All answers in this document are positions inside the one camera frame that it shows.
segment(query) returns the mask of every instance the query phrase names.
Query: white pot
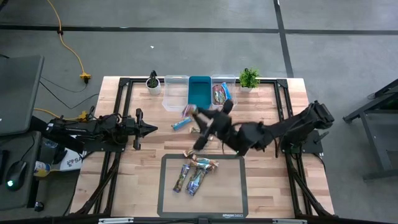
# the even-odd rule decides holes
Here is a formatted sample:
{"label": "white pot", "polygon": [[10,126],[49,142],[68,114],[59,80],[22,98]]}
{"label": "white pot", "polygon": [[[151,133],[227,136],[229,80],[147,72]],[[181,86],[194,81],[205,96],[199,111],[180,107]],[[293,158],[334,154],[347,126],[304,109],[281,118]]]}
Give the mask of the white pot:
{"label": "white pot", "polygon": [[241,91],[243,92],[250,92],[253,88],[243,87],[241,86]]}
{"label": "white pot", "polygon": [[162,87],[161,87],[161,85],[160,85],[160,81],[156,78],[156,80],[157,80],[157,83],[158,83],[158,85],[155,87],[155,88],[149,88],[148,87],[148,81],[149,81],[149,79],[146,81],[146,87],[147,87],[147,89],[149,90],[149,93],[151,94],[151,95],[158,95],[161,91],[162,91]]}

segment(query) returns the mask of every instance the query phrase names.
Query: blue container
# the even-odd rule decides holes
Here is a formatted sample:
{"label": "blue container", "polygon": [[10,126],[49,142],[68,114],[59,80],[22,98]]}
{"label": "blue container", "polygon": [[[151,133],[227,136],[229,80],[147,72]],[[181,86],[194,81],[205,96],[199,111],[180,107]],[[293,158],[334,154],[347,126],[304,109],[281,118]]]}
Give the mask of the blue container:
{"label": "blue container", "polygon": [[211,78],[195,76],[189,78],[188,104],[208,109],[211,106]]}

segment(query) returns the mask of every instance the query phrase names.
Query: plastic container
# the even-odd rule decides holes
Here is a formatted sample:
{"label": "plastic container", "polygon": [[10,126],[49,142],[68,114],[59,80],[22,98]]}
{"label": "plastic container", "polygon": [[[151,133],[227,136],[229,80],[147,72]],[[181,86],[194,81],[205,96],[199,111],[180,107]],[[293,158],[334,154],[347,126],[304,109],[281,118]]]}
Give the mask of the plastic container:
{"label": "plastic container", "polygon": [[166,75],[162,105],[167,111],[182,112],[188,104],[188,81],[186,75]]}
{"label": "plastic container", "polygon": [[211,106],[211,78],[193,76],[189,78],[188,104],[208,109]]}
{"label": "plastic container", "polygon": [[234,106],[238,104],[235,90],[236,77],[234,75],[213,75],[211,76],[211,107],[213,109],[223,107],[223,105],[217,105],[213,97],[213,86],[221,85],[223,82],[225,82],[228,87],[228,91],[232,97],[232,102],[234,103]]}

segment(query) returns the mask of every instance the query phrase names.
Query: clear plastic bin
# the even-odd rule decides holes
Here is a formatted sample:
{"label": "clear plastic bin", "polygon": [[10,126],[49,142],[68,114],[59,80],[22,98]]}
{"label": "clear plastic bin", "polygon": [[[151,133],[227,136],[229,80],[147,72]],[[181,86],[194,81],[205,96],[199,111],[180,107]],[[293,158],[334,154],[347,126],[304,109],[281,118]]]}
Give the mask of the clear plastic bin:
{"label": "clear plastic bin", "polygon": [[162,105],[167,111],[181,112],[188,104],[188,81],[186,75],[166,75]]}
{"label": "clear plastic bin", "polygon": [[211,107],[213,109],[223,107],[223,105],[216,104],[213,93],[213,86],[221,85],[223,82],[225,82],[228,87],[228,91],[229,94],[231,94],[234,106],[238,104],[238,101],[236,99],[236,89],[235,89],[236,77],[234,75],[213,75],[211,76]]}

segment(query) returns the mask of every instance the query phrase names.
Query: yellow power cord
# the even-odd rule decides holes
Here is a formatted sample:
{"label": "yellow power cord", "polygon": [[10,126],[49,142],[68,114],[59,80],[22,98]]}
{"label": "yellow power cord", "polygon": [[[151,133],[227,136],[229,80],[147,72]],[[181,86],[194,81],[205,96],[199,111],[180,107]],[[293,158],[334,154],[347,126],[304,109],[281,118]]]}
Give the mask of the yellow power cord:
{"label": "yellow power cord", "polygon": [[[44,112],[44,113],[48,113],[48,114],[50,114],[50,115],[52,115],[52,116],[54,116],[56,118],[60,118],[55,113],[53,113],[51,111],[48,111],[48,110],[45,110],[45,109],[42,109],[42,108],[34,108],[34,110],[41,111],[41,112]],[[76,118],[62,118],[62,119],[64,119],[65,121],[82,121],[82,122],[85,122],[85,121],[87,121],[87,111],[83,111],[81,113],[81,115],[79,115]]]}
{"label": "yellow power cord", "polygon": [[72,50],[70,47],[68,47],[68,46],[64,43],[63,38],[62,38],[62,23],[61,23],[60,16],[58,15],[57,10],[55,9],[54,5],[50,2],[50,0],[47,0],[47,2],[49,2],[49,4],[51,5],[52,9],[53,9],[54,12],[55,12],[55,15],[57,16],[58,24],[59,24],[59,27],[60,27],[60,29],[59,29],[59,32],[60,32],[60,33],[59,33],[59,36],[60,36],[61,43],[62,43],[62,45],[63,45],[64,47],[66,47],[68,50],[70,50],[70,51],[76,56],[76,58],[79,60],[79,64],[80,64],[80,67],[81,67],[81,75],[80,75],[80,78],[81,78],[82,80],[84,80],[84,82],[87,84],[87,83],[88,83],[88,80],[91,79],[91,75],[90,75],[90,74],[87,74],[87,73],[85,72],[85,69],[83,68],[83,63],[81,62],[79,55],[77,55],[76,52],[75,52],[74,50]]}

